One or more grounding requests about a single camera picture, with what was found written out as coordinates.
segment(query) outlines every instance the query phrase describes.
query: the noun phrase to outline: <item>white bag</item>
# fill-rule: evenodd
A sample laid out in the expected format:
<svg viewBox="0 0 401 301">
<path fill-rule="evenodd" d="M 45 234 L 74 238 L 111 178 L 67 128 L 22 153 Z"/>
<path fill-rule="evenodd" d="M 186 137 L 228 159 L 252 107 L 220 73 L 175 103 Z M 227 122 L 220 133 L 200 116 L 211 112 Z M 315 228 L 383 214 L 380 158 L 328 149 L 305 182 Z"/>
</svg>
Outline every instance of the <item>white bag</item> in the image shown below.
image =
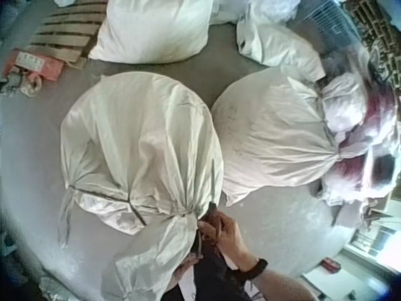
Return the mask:
<svg viewBox="0 0 401 301">
<path fill-rule="evenodd" d="M 325 118 L 333 133 L 349 132 L 365 118 L 367 93 L 351 73 L 336 77 L 322 89 L 322 94 Z"/>
<path fill-rule="evenodd" d="M 233 83 L 212 108 L 224 158 L 230 206 L 263 186 L 299 186 L 320 178 L 343 157 L 319 109 L 318 95 L 279 68 Z"/>
<path fill-rule="evenodd" d="M 296 15 L 301 0 L 248 0 L 256 11 L 272 23 L 285 23 Z"/>
<path fill-rule="evenodd" d="M 65 8 L 66 6 L 72 5 L 76 0 L 55 0 L 55 3 L 59 8 Z"/>
<path fill-rule="evenodd" d="M 246 12 L 246 0 L 213 0 L 211 25 L 236 24 Z"/>
<path fill-rule="evenodd" d="M 271 23 L 257 6 L 250 5 L 237 24 L 240 54 L 266 66 L 290 66 L 315 82 L 325 76 L 319 54 L 306 40 L 279 24 Z"/>
<path fill-rule="evenodd" d="M 107 300 L 159 300 L 197 219 L 219 202 L 222 156 L 206 104 L 162 75 L 102 78 L 64 119 L 61 160 L 61 238 L 74 202 L 117 230 L 140 231 L 104 271 L 102 292 Z"/>
<path fill-rule="evenodd" d="M 299 2 L 301 0 L 213 0 L 211 24 L 237 23 L 251 3 L 270 22 L 283 23 L 295 17 Z"/>
<path fill-rule="evenodd" d="M 207 43 L 212 0 L 109 0 L 89 57 L 117 63 L 170 63 Z"/>
</svg>

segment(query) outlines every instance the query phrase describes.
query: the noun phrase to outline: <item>hand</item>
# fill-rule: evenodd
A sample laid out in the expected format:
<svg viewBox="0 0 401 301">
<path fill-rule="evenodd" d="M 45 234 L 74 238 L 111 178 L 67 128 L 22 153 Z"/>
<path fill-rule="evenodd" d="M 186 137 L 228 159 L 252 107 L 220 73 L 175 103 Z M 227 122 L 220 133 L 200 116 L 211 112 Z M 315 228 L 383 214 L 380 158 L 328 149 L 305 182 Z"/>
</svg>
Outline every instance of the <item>hand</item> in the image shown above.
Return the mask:
<svg viewBox="0 0 401 301">
<path fill-rule="evenodd" d="M 251 270 L 256 266 L 259 259 L 246 247 L 237 222 L 221 211 L 218 211 L 217 214 L 221 220 L 221 234 L 217 242 L 220 252 L 226 254 L 240 271 L 247 272 Z M 216 237 L 216 229 L 211 224 L 198 221 L 198 228 L 204 235 L 210 238 Z"/>
<path fill-rule="evenodd" d="M 192 266 L 196 265 L 202 257 L 197 257 L 196 254 L 190 253 L 188 254 L 182 263 L 175 269 L 173 275 L 171 276 L 171 280 L 169 285 L 166 288 L 166 292 L 172 290 L 182 279 L 182 276 L 186 273 L 186 271 Z"/>
</svg>

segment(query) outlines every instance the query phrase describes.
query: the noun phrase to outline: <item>gray floor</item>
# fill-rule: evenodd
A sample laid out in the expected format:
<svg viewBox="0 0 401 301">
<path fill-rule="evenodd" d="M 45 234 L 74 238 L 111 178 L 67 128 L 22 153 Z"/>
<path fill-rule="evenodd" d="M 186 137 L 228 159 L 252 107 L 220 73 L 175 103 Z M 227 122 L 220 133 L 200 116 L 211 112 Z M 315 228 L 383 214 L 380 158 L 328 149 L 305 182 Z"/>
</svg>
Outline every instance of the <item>gray floor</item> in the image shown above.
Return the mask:
<svg viewBox="0 0 401 301">
<path fill-rule="evenodd" d="M 10 49 L 26 45 L 41 19 L 54 9 L 52 0 L 36 0 L 25 10 L 0 48 L 1 69 Z M 161 73 L 180 80 L 211 106 L 232 82 L 261 69 L 237 52 L 233 26 L 213 26 L 208 45 L 187 61 L 153 66 L 89 61 L 84 70 L 66 68 L 56 83 L 46 82 L 36 98 L 20 93 L 3 97 L 2 211 L 27 262 L 33 268 L 40 263 L 79 296 L 101 300 L 101 271 L 130 241 L 128 235 L 75 208 L 70 246 L 61 250 L 57 245 L 58 211 L 65 191 L 60 124 L 101 75 L 132 70 Z M 353 233 L 332 227 L 333 210 L 311 196 L 310 189 L 266 187 L 223 211 L 238 220 L 249 247 L 268 259 L 271 268 L 299 275 L 338 253 Z"/>
</svg>

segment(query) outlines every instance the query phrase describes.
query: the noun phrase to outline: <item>plastic bag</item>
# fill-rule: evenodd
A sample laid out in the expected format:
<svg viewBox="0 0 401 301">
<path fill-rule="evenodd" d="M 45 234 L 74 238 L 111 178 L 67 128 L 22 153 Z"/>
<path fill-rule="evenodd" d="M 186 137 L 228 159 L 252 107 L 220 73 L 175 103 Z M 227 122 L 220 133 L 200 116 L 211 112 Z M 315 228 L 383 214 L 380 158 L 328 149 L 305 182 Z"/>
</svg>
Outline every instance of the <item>plastic bag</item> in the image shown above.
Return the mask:
<svg viewBox="0 0 401 301">
<path fill-rule="evenodd" d="M 308 184 L 341 158 L 366 153 L 359 145 L 340 152 L 326 128 L 318 94 L 280 68 L 233 83 L 217 99 L 212 115 L 228 206 L 263 186 Z"/>
<path fill-rule="evenodd" d="M 68 189 L 60 238 L 74 233 L 74 203 L 135 234 L 103 273 L 102 293 L 159 300 L 193 244 L 197 219 L 219 202 L 222 156 L 206 104 L 162 75 L 102 78 L 61 125 L 61 161 Z"/>
<path fill-rule="evenodd" d="M 325 76 L 319 54 L 311 44 L 284 26 L 270 23 L 256 10 L 250 5 L 237 24 L 240 54 L 266 66 L 294 67 L 310 82 Z"/>
<path fill-rule="evenodd" d="M 246 12 L 246 0 L 213 0 L 211 25 L 236 24 Z"/>
<path fill-rule="evenodd" d="M 285 23 L 296 15 L 301 0 L 248 0 L 259 14 L 272 23 Z"/>
<path fill-rule="evenodd" d="M 372 151 L 351 159 L 343 159 L 323 176 L 322 198 L 330 206 L 352 203 L 366 198 L 372 176 Z"/>
<path fill-rule="evenodd" d="M 376 145 L 391 136 L 397 124 L 397 101 L 389 83 L 376 81 L 366 85 L 367 112 L 361 125 L 352 130 L 345 145 L 366 143 Z"/>
<path fill-rule="evenodd" d="M 325 119 L 333 133 L 349 132 L 363 121 L 367 111 L 365 94 L 351 73 L 336 77 L 322 89 Z"/>
<path fill-rule="evenodd" d="M 212 0 L 109 0 L 89 57 L 116 63 L 170 63 L 207 43 Z"/>
<path fill-rule="evenodd" d="M 322 198 L 334 206 L 391 193 L 401 171 L 399 131 L 370 148 L 364 156 L 337 162 L 322 178 Z"/>
<path fill-rule="evenodd" d="M 64 8 L 66 6 L 72 5 L 76 0 L 55 0 L 55 3 L 59 8 Z"/>
<path fill-rule="evenodd" d="M 285 23 L 296 15 L 301 0 L 214 0 L 211 24 L 237 23 L 246 13 L 248 5 L 272 23 Z"/>
</svg>

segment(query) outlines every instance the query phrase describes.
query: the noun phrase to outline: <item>black watch strap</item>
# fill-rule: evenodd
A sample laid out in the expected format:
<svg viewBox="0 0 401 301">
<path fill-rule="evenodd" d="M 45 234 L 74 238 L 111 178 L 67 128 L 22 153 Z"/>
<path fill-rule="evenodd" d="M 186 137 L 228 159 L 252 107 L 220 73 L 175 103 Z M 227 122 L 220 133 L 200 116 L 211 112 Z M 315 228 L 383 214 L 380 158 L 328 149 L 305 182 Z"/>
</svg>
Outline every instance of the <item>black watch strap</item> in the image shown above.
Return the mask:
<svg viewBox="0 0 401 301">
<path fill-rule="evenodd" d="M 257 276 L 262 274 L 262 272 L 268 267 L 268 262 L 262 258 L 259 259 L 258 263 L 251 268 L 248 272 L 241 272 L 241 276 L 245 280 L 255 279 Z"/>
<path fill-rule="evenodd" d="M 264 259 L 259 259 L 258 263 L 251 268 L 247 272 L 241 272 L 240 270 L 235 270 L 233 271 L 233 274 L 237 281 L 241 284 L 244 285 L 246 280 L 253 280 L 257 276 L 263 273 L 263 271 L 268 267 L 268 262 Z"/>
</svg>

